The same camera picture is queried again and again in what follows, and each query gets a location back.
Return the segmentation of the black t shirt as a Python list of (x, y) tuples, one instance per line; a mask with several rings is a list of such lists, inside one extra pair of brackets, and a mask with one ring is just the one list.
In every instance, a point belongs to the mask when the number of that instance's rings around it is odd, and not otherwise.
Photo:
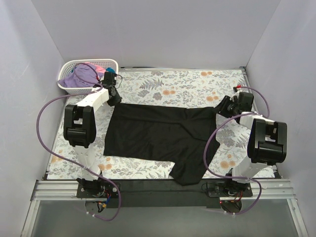
[(170, 161), (180, 185), (198, 184), (220, 147), (213, 138), (214, 107), (177, 108), (117, 104), (105, 136), (104, 155)]

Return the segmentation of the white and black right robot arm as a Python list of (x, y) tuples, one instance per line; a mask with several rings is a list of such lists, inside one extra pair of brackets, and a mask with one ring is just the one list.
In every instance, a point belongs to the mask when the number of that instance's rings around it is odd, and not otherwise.
[(274, 121), (254, 113), (254, 96), (248, 92), (236, 92), (225, 96), (215, 107), (217, 114), (233, 118), (238, 124), (250, 130), (246, 157), (226, 176), (224, 192), (229, 196), (241, 194), (250, 189), (250, 179), (261, 170), (283, 163), (287, 154), (287, 124)]

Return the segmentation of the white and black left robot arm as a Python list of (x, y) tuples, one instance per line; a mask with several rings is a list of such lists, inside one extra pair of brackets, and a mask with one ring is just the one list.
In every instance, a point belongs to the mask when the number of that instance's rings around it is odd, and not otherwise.
[(95, 112), (104, 104), (113, 107), (122, 101), (116, 89), (117, 77), (116, 73), (105, 72), (100, 91), (87, 95), (75, 105), (68, 104), (65, 107), (64, 138), (74, 148), (79, 164), (84, 167), (82, 178), (77, 181), (83, 191), (95, 198), (104, 197), (106, 192), (104, 181), (98, 177), (101, 170), (93, 147), (97, 135)]

